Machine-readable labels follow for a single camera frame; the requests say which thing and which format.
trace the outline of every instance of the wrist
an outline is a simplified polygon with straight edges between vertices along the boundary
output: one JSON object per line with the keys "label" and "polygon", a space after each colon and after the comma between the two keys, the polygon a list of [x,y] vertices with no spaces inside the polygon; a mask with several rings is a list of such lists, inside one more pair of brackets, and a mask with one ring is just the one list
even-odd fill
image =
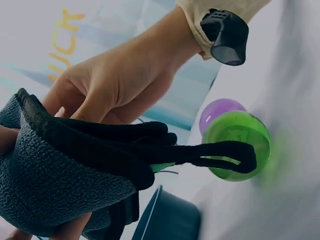
{"label": "wrist", "polygon": [[150,56],[163,68],[176,72],[202,49],[195,40],[182,8],[175,7],[170,13],[149,28],[141,36]]}

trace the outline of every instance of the ball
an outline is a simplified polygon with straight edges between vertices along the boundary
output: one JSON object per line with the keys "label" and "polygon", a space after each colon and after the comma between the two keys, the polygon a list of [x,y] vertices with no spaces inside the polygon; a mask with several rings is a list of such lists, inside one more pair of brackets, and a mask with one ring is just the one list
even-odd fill
{"label": "ball", "polygon": [[199,128],[201,135],[204,135],[205,131],[213,120],[215,120],[221,114],[231,111],[246,111],[246,109],[239,102],[229,98],[221,98],[211,102],[205,107],[200,116]]}
{"label": "ball", "polygon": [[[222,141],[239,141],[252,145],[256,155],[257,168],[244,174],[210,167],[211,172],[221,179],[232,182],[250,179],[263,170],[270,158],[271,140],[267,128],[258,118],[246,111],[229,111],[221,114],[210,124],[202,138],[204,144]],[[220,158],[235,164],[239,163],[228,157],[208,156],[207,158]]]}

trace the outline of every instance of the gray fabric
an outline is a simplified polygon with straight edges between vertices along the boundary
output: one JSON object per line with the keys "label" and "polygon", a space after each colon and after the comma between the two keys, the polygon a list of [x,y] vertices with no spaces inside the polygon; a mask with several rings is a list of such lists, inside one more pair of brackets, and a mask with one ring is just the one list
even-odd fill
{"label": "gray fabric", "polygon": [[0,156],[0,216],[23,231],[49,237],[55,226],[93,212],[84,232],[101,239],[111,223],[107,206],[136,192],[131,181],[56,151],[31,129],[15,96],[0,112],[0,124],[20,129],[14,150]]}

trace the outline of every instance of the yellow letter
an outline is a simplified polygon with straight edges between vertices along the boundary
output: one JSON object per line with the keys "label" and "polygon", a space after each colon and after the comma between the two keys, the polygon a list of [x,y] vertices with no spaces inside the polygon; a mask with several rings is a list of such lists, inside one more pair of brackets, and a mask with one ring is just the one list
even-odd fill
{"label": "yellow letter", "polygon": [[63,29],[69,30],[71,32],[78,32],[79,28],[77,26],[73,26],[69,24],[69,21],[81,20],[85,17],[84,14],[69,14],[66,8],[62,10],[62,21],[57,21],[55,23],[56,26],[61,27]]}
{"label": "yellow letter", "polygon": [[[66,66],[67,69],[70,68],[70,65],[71,65],[71,64],[70,64],[70,62],[68,61],[68,59],[66,59],[66,58],[64,58],[64,57],[62,57],[62,56],[59,56],[59,55],[57,55],[57,54],[55,54],[55,53],[51,53],[51,52],[49,53],[49,55],[50,55],[51,57],[59,60],[60,62],[63,62],[63,63],[65,64],[65,66]],[[57,67],[57,66],[55,66],[55,65],[53,65],[53,64],[49,64],[49,68],[52,69],[53,71],[59,73],[59,74],[62,74],[62,73],[64,72],[64,69],[62,69],[62,68],[60,68],[60,67]]]}
{"label": "yellow letter", "polygon": [[50,83],[53,83],[59,76],[54,75],[54,74],[49,74],[48,79]]}
{"label": "yellow letter", "polygon": [[58,35],[58,29],[56,29],[54,32],[53,32],[53,41],[52,41],[52,44],[54,46],[54,48],[62,53],[62,54],[65,54],[65,55],[70,55],[70,54],[73,54],[75,49],[76,49],[76,37],[75,36],[71,36],[71,40],[70,40],[70,47],[68,49],[65,49],[63,47],[60,47],[58,46],[57,44],[57,35]]}

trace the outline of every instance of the dark blue object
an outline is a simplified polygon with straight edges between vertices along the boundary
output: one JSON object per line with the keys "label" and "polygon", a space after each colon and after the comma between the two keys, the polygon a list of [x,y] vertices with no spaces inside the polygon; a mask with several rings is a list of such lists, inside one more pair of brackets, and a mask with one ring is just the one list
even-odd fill
{"label": "dark blue object", "polygon": [[147,205],[132,240],[197,240],[198,208],[163,190],[160,185]]}

